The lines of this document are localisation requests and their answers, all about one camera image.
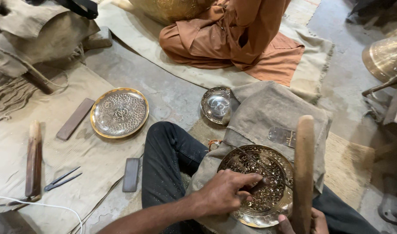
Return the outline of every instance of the string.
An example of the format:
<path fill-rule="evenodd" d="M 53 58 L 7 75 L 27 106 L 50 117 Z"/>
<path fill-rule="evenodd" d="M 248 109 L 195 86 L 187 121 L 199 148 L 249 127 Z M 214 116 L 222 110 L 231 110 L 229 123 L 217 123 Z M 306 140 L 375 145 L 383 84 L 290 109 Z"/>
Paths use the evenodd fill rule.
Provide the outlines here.
<path fill-rule="evenodd" d="M 82 234 L 82 232 L 83 232 L 83 223 L 82 223 L 82 221 L 81 221 L 81 219 L 80 219 L 79 214 L 78 214 L 76 211 L 71 210 L 70 208 L 67 208 L 67 207 L 64 207 L 64 206 L 55 206 L 55 205 L 47 205 L 47 204 L 42 204 L 42 203 L 32 203 L 32 202 L 20 201 L 20 200 L 15 199 L 15 198 L 3 197 L 3 196 L 0 196 L 0 198 L 12 200 L 12 201 L 16 201 L 16 202 L 24 203 L 24 204 L 40 205 L 40 206 L 49 206 L 49 207 L 56 207 L 56 208 L 63 208 L 63 209 L 70 210 L 70 211 L 72 211 L 73 213 L 75 213 L 76 216 L 77 216 L 77 218 L 79 219 L 79 222 L 80 222 L 80 234 Z"/>

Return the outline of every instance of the jeans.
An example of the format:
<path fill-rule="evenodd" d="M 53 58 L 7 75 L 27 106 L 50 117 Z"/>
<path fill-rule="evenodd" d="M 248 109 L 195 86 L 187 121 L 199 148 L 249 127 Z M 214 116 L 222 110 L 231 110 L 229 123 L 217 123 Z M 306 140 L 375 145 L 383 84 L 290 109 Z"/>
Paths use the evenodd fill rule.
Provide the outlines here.
<path fill-rule="evenodd" d="M 180 172 L 192 176 L 206 155 L 207 147 L 170 122 L 153 124 L 146 135 L 142 170 L 142 208 L 184 197 Z M 324 213 L 330 234 L 379 234 L 359 213 L 326 185 L 312 206 Z M 194 220 L 170 225 L 164 234 L 202 234 Z"/>

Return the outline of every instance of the hand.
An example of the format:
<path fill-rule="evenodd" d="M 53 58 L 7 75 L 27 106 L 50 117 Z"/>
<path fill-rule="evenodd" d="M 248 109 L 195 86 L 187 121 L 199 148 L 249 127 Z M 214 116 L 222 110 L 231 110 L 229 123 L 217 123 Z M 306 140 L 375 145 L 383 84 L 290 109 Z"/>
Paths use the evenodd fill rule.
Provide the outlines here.
<path fill-rule="evenodd" d="M 311 208 L 311 233 L 312 234 L 329 234 L 326 222 L 326 216 L 324 213 L 315 209 Z M 295 234 L 293 227 L 291 226 L 290 221 L 285 215 L 279 215 L 279 230 L 283 234 Z"/>
<path fill-rule="evenodd" d="M 227 214 L 238 210 L 242 201 L 252 201 L 250 193 L 239 189 L 261 179 L 256 173 L 220 170 L 203 188 L 190 195 L 191 201 L 197 205 L 198 216 Z"/>

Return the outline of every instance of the cloth bundle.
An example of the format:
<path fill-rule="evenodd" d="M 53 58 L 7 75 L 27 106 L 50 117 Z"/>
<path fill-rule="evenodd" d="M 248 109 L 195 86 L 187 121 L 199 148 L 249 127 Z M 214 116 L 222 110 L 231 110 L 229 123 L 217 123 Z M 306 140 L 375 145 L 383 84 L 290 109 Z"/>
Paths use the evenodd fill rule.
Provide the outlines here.
<path fill-rule="evenodd" d="M 0 6 L 0 85 L 30 65 L 69 57 L 83 39 L 100 29 L 56 2 L 39 6 L 3 0 Z"/>
<path fill-rule="evenodd" d="M 265 145 L 280 152 L 291 163 L 294 149 L 270 141 L 269 129 L 282 127 L 296 130 L 300 116 L 310 114 L 314 117 L 313 180 L 316 192 L 321 192 L 325 173 L 325 142 L 332 122 L 331 114 L 305 102 L 273 81 L 260 81 L 232 88 L 231 96 L 232 117 L 223 141 L 237 147 L 247 144 Z M 233 147 L 222 142 L 216 150 L 209 152 L 193 175 L 187 194 L 201 189 L 214 176 L 222 158 L 232 150 Z M 204 217 L 198 221 L 219 234 L 266 233 L 267 229 L 272 231 L 271 228 L 251 228 L 227 216 Z"/>

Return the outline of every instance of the knee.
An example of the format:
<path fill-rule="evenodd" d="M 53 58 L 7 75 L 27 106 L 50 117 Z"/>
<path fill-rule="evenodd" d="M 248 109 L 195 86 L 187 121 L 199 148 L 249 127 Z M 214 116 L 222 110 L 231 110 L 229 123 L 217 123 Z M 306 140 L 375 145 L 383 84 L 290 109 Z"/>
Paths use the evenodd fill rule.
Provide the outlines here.
<path fill-rule="evenodd" d="M 159 33 L 159 45 L 166 51 L 174 46 L 173 39 L 179 37 L 178 27 L 176 24 L 167 26 Z"/>
<path fill-rule="evenodd" d="M 149 127 L 149 130 L 146 134 L 147 139 L 155 136 L 162 136 L 165 132 L 168 131 L 168 129 L 171 127 L 170 122 L 165 122 L 165 121 L 159 121 L 154 123 Z"/>

